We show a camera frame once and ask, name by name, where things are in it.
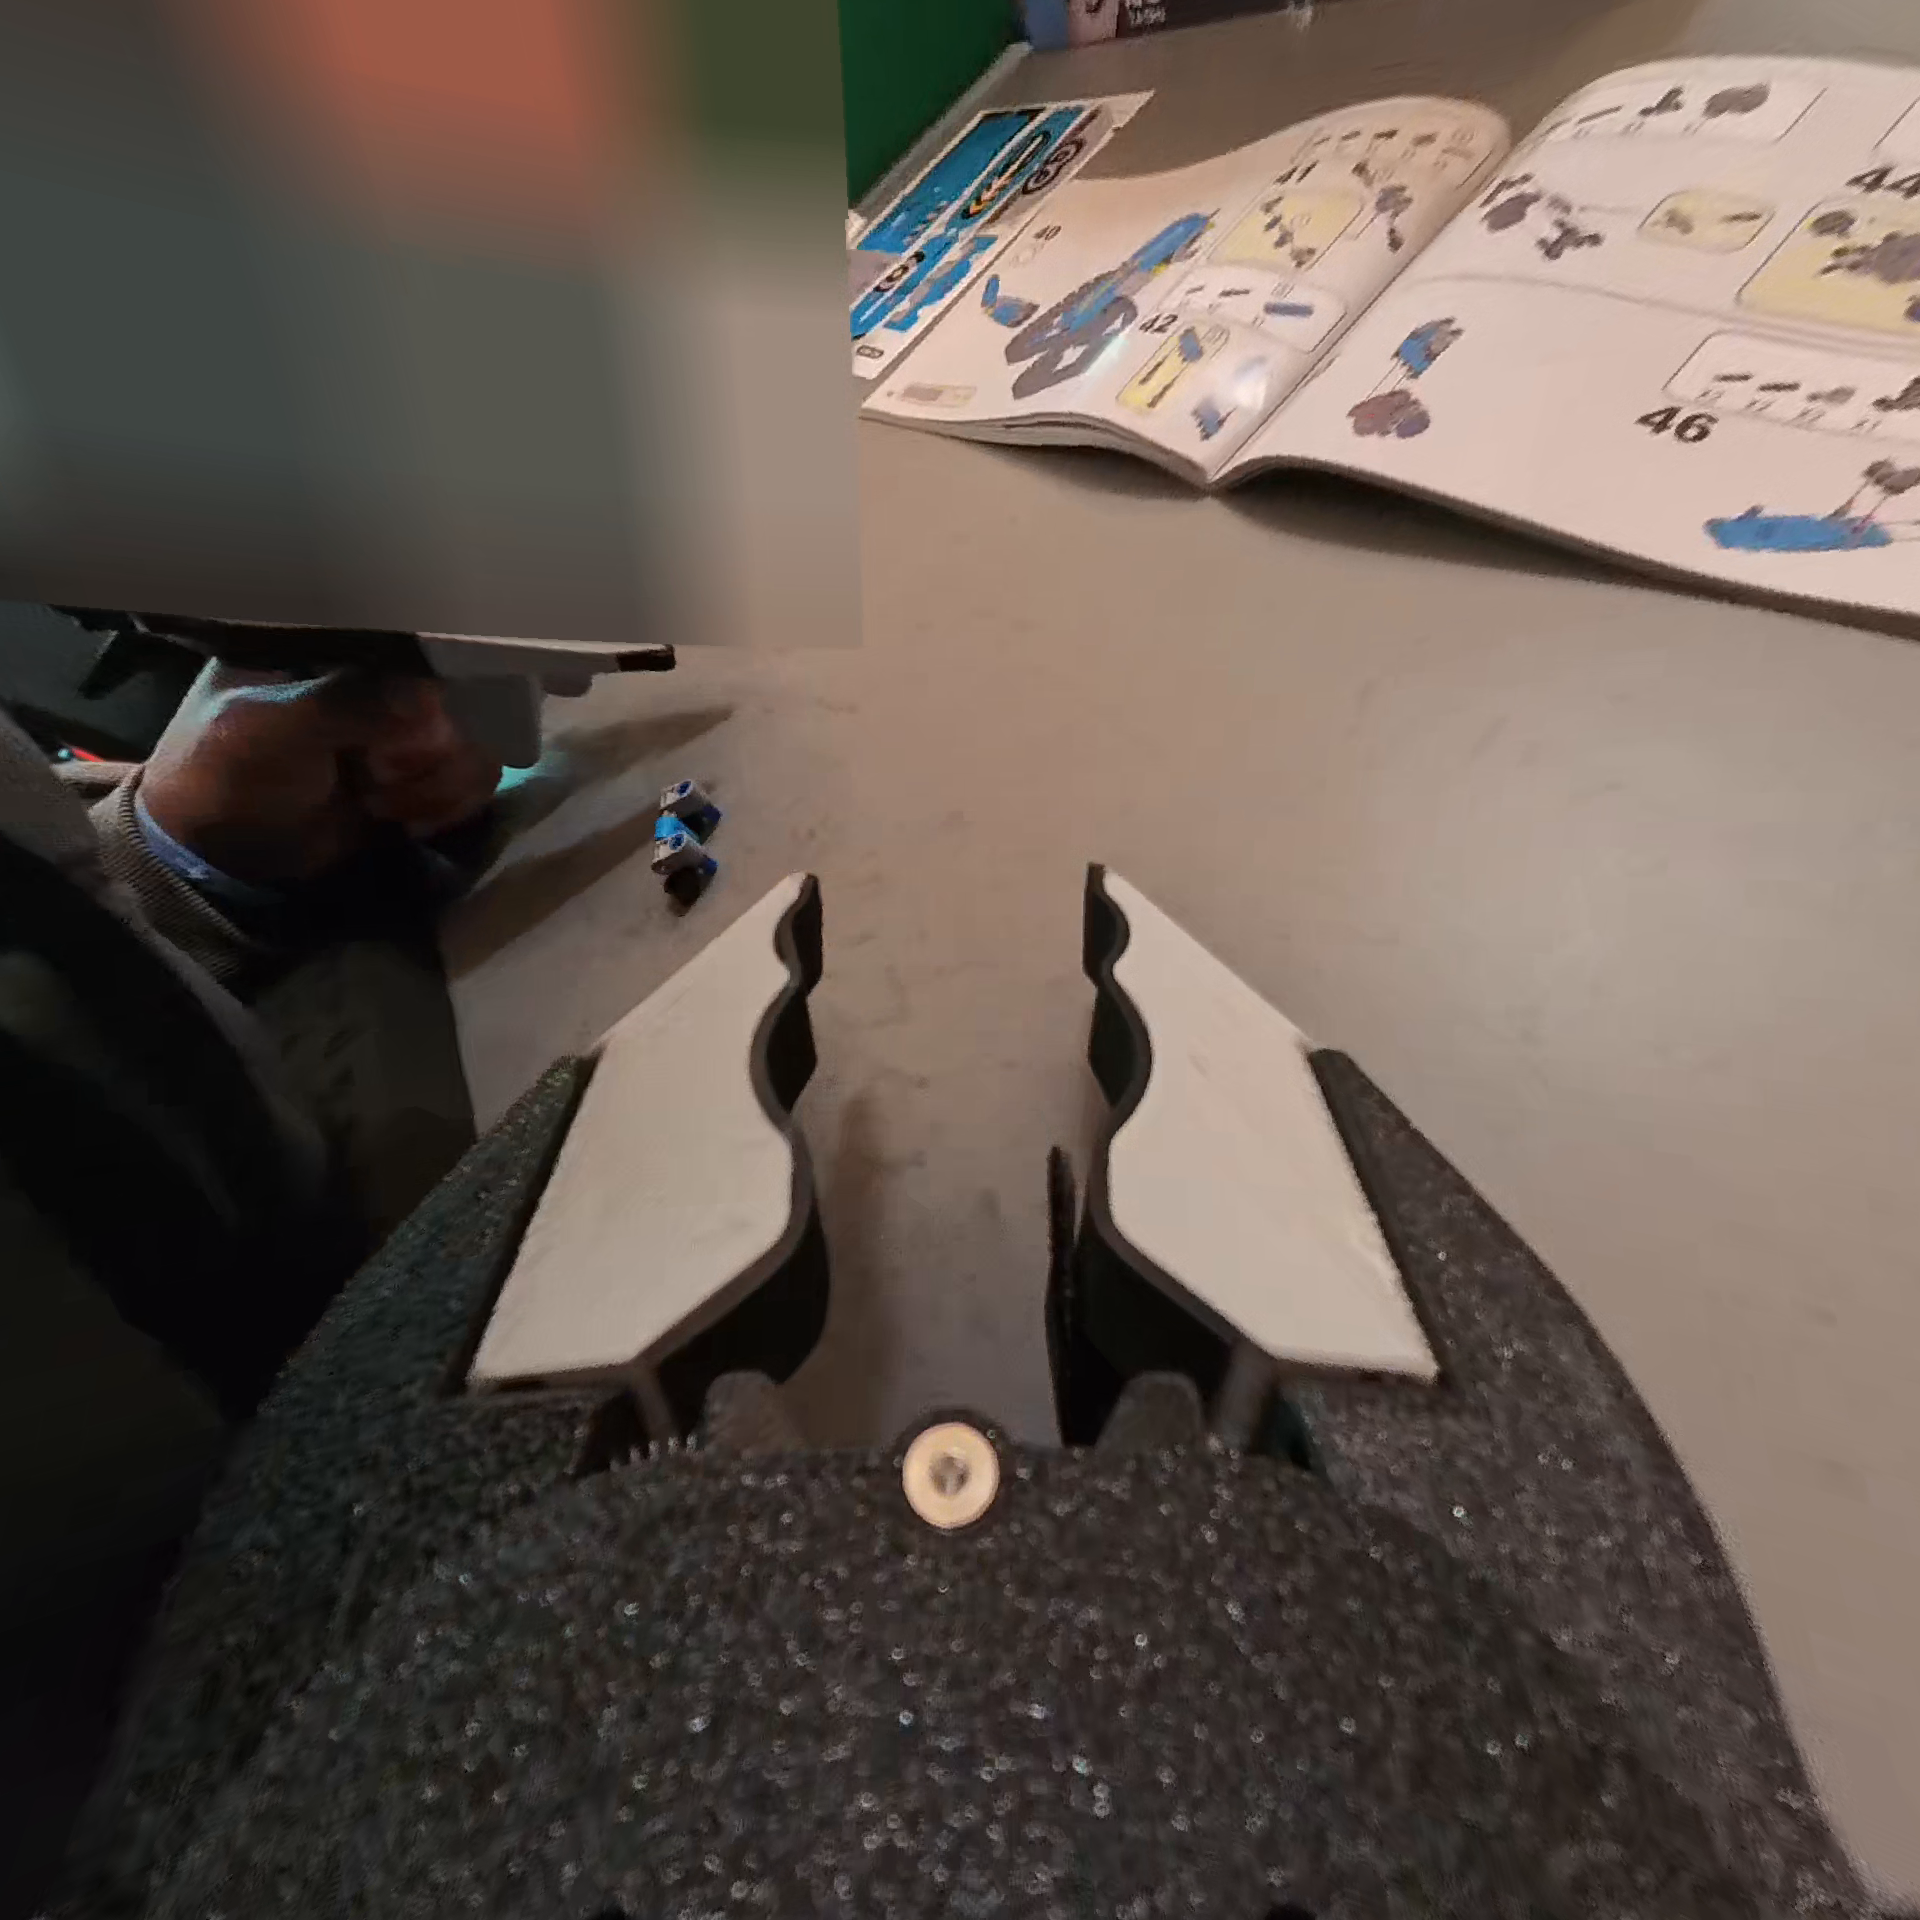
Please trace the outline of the grey blue brick assembly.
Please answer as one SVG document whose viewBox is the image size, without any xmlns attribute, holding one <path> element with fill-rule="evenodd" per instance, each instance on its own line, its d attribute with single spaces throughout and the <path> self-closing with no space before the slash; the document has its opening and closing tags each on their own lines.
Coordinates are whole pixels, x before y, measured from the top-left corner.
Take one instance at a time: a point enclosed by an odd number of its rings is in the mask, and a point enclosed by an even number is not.
<svg viewBox="0 0 1920 1920">
<path fill-rule="evenodd" d="M 652 873 L 680 915 L 702 900 L 718 875 L 711 838 L 721 821 L 721 807 L 697 779 L 671 782 L 659 798 Z"/>
</svg>

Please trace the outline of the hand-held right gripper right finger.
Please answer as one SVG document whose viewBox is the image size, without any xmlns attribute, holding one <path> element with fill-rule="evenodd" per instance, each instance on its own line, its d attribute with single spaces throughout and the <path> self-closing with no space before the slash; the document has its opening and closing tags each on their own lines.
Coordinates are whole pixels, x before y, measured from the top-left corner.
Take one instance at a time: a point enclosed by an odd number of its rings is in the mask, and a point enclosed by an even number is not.
<svg viewBox="0 0 1920 1920">
<path fill-rule="evenodd" d="M 1230 1449 L 1278 1442 L 1288 1388 L 1443 1380 L 1328 1073 L 1336 1059 L 1142 889 L 1091 862 L 1080 966 L 1096 1116 L 1047 1164 L 1047 1367 L 1088 1449 L 1172 1380 Z"/>
</svg>

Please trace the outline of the person's dark clothing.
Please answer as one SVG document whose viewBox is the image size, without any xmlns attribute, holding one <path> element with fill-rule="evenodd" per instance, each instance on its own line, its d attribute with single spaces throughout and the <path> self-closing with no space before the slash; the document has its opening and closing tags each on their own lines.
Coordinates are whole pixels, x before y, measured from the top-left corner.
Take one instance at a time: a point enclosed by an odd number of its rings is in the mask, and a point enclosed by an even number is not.
<svg viewBox="0 0 1920 1920">
<path fill-rule="evenodd" d="M 438 875 L 206 918 L 4 836 L 4 1916 L 54 1893 L 230 1442 L 473 1138 Z"/>
</svg>

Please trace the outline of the grey desk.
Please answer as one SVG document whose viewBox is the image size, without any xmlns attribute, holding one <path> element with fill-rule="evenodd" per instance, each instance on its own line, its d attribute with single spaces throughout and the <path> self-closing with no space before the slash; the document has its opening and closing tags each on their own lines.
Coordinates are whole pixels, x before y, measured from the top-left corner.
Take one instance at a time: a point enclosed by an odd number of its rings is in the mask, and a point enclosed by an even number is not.
<svg viewBox="0 0 1920 1920">
<path fill-rule="evenodd" d="M 1045 1162 L 1088 1162 L 1107 862 L 1349 1051 L 1631 1374 L 1814 1790 L 1916 1909 L 1916 641 L 1640 583 L 1333 475 L 1223 497 L 861 418 L 861 628 L 548 710 L 446 924 L 491 1123 L 789 873 L 827 1444 L 1052 1437 Z M 679 911 L 679 779 L 725 812 Z"/>
</svg>

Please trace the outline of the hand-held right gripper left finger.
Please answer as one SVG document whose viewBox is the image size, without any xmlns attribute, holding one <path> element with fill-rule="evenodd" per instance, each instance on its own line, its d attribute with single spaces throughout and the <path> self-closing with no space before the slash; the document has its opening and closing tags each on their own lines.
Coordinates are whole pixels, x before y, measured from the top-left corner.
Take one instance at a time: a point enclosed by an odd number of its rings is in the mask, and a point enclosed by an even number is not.
<svg viewBox="0 0 1920 1920">
<path fill-rule="evenodd" d="M 608 1386 L 662 1442 L 718 1379 L 799 1370 L 829 1302 L 798 1125 L 823 934 L 820 882 L 790 873 L 592 1046 L 471 1394 Z"/>
</svg>

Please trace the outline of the person's left forearm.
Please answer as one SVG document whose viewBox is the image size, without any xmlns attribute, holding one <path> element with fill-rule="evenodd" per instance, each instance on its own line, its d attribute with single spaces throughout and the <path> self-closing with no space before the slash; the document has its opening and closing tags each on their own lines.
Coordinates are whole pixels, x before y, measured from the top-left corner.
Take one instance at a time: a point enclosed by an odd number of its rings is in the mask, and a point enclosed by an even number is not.
<svg viewBox="0 0 1920 1920">
<path fill-rule="evenodd" d="M 36 857 L 83 899 L 109 907 L 148 945 L 172 946 L 224 990 L 251 994 L 281 957 L 177 859 L 155 851 L 137 802 L 139 779 L 137 762 L 61 772 L 24 727 L 3 715 L 4 849 Z"/>
</svg>

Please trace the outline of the sticker sheet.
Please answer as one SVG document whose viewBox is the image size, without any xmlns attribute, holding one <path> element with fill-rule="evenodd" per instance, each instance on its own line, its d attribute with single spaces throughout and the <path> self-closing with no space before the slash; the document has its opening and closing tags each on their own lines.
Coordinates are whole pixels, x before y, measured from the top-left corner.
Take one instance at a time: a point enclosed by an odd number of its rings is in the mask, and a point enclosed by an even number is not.
<svg viewBox="0 0 1920 1920">
<path fill-rule="evenodd" d="M 852 377 L 876 382 L 903 359 L 1045 197 L 1152 97 L 1141 90 L 971 114 L 878 214 L 852 229 Z"/>
</svg>

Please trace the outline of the person's left hand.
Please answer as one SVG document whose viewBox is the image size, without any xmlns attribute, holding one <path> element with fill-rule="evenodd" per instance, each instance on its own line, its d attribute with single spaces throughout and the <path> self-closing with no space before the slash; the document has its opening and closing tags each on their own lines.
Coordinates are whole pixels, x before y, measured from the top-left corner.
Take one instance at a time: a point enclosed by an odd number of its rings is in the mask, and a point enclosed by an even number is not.
<svg viewBox="0 0 1920 1920">
<path fill-rule="evenodd" d="M 464 827 L 502 771 L 436 679 L 211 661 L 141 764 L 137 802 L 182 853 L 267 889 L 313 881 L 387 830 L 424 842 Z"/>
</svg>

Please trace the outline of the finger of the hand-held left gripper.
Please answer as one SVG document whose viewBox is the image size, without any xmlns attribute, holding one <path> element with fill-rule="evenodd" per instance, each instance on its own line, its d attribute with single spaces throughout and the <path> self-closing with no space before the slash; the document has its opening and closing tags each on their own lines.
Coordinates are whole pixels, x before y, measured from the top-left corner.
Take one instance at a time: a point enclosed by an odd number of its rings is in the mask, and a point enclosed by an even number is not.
<svg viewBox="0 0 1920 1920">
<path fill-rule="evenodd" d="M 379 679 L 535 682 L 555 697 L 581 697 L 613 675 L 670 675 L 668 643 L 499 638 L 361 628 L 196 628 L 196 649 L 229 666 L 287 676 L 353 673 Z"/>
</svg>

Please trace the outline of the instruction booklet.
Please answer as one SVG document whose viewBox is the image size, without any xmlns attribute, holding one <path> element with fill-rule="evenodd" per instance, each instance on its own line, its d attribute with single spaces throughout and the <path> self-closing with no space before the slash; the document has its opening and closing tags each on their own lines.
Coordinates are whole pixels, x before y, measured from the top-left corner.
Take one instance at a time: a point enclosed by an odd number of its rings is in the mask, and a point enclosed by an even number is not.
<svg viewBox="0 0 1920 1920">
<path fill-rule="evenodd" d="M 861 410 L 1916 627 L 1916 101 L 1913 66 L 1669 60 L 1524 137 L 1405 97 L 1073 181 Z"/>
</svg>

